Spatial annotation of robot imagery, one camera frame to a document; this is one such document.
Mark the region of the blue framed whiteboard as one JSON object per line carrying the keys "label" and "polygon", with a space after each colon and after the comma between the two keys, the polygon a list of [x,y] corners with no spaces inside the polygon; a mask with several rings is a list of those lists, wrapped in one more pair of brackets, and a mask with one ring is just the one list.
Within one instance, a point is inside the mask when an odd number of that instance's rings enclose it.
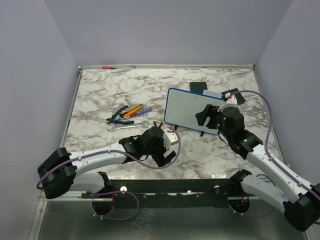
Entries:
{"label": "blue framed whiteboard", "polygon": [[218,131],[216,129],[198,125],[196,114],[202,112],[207,105],[220,107],[223,103],[224,101],[221,98],[172,87],[167,92],[164,122],[190,130],[217,135]]}

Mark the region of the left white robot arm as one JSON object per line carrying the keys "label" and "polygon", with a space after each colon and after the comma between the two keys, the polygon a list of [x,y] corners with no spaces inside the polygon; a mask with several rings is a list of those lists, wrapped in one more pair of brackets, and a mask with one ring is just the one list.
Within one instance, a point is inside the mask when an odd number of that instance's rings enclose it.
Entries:
{"label": "left white robot arm", "polygon": [[167,153],[173,145],[181,145],[176,130],[167,132],[153,126],[141,135],[120,139],[118,142],[81,152],[69,152],[65,147],[56,149],[37,169],[38,190],[47,199],[61,197],[69,191],[85,191],[103,198],[112,191],[110,180],[102,167],[136,162],[146,168],[162,170],[177,161],[180,152]]}

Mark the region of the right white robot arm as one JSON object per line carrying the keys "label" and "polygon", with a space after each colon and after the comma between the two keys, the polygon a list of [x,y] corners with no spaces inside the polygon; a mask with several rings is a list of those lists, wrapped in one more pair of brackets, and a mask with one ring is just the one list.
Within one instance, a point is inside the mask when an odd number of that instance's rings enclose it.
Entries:
{"label": "right white robot arm", "polygon": [[320,219],[320,186],[313,185],[268,150],[255,134],[245,129],[244,116],[237,107],[218,107],[208,104],[196,113],[199,126],[217,130],[227,140],[231,150],[255,165],[272,181],[262,182],[247,171],[234,175],[229,189],[240,196],[254,195],[284,214],[285,219],[298,231],[304,232]]}

